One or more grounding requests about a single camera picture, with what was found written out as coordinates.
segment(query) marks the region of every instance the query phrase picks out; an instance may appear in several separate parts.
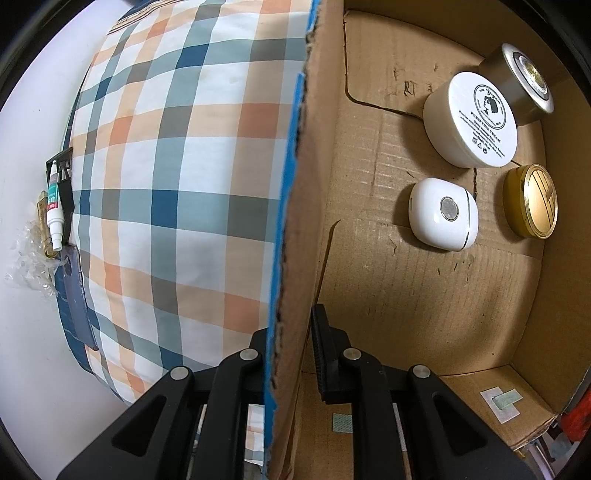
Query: cardboard box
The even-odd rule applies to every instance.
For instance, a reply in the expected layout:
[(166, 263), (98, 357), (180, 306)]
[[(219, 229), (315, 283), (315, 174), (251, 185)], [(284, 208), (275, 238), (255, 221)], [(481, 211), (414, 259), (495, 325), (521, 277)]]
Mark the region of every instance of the cardboard box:
[[(428, 365), (517, 449), (563, 411), (591, 364), (591, 108), (547, 45), (496, 0), (323, 0), (313, 11), (276, 256), (268, 477), (352, 478), (351, 440), (329, 429), (346, 407), (320, 402), (305, 347), (316, 301), (383, 364)], [(453, 167), (426, 136), (423, 103), (503, 42), (532, 58), (556, 110), (519, 127), (506, 167)], [(502, 207), (505, 173), (531, 163), (547, 166), (560, 203), (545, 242), (517, 237)], [(470, 249), (441, 252), (413, 236), (408, 198), (426, 177), (474, 194)], [(480, 395), (493, 387), (523, 397), (504, 424)]]

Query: silver button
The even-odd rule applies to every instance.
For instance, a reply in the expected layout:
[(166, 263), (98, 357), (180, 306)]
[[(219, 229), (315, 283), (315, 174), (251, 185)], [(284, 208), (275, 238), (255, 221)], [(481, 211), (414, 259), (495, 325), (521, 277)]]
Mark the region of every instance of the silver button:
[(254, 348), (245, 348), (240, 352), (240, 358), (246, 361), (254, 360), (258, 356), (258, 352)]
[(451, 197), (443, 197), (439, 204), (439, 208), (441, 209), (441, 214), (445, 220), (449, 220), (450, 222), (457, 219), (457, 216), (460, 214), (460, 209), (457, 207), (457, 203), (454, 202)]
[(170, 377), (173, 380), (182, 380), (189, 376), (189, 369), (187, 367), (174, 367), (170, 371)]
[(413, 368), (413, 374), (415, 377), (427, 378), (431, 375), (431, 371), (424, 365), (415, 365)]
[(361, 358), (361, 352), (356, 348), (346, 348), (343, 350), (343, 356), (347, 360), (359, 360)]

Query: metal screw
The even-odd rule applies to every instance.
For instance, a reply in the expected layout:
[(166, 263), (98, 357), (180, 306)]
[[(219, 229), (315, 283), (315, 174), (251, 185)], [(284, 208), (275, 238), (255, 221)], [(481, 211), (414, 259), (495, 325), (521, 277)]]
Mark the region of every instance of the metal screw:
[(174, 367), (170, 371), (170, 378), (173, 380), (182, 380), (183, 378), (187, 378), (189, 375), (189, 369), (187, 367)]
[(361, 352), (356, 348), (346, 348), (343, 350), (343, 356), (347, 360), (359, 360), (361, 358)]
[(245, 348), (240, 352), (240, 358), (243, 360), (254, 360), (258, 356), (258, 352), (254, 348)]
[(429, 375), (431, 375), (431, 371), (424, 365), (415, 365), (413, 367), (413, 374), (415, 377), (427, 378)]

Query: red object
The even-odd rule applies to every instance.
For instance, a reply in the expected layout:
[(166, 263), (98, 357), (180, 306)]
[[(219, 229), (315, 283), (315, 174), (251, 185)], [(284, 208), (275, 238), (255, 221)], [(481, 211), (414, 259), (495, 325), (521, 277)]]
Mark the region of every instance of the red object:
[(591, 388), (569, 414), (562, 415), (560, 426), (571, 442), (580, 442), (591, 427)]

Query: plaid pillow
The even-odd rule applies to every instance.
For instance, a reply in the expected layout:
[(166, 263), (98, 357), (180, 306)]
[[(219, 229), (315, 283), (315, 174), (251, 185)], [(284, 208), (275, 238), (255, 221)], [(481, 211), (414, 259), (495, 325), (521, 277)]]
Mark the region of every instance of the plaid pillow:
[(69, 132), (70, 242), (99, 347), (79, 361), (128, 403), (267, 325), (309, 8), (157, 0), (121, 19), (92, 61)]

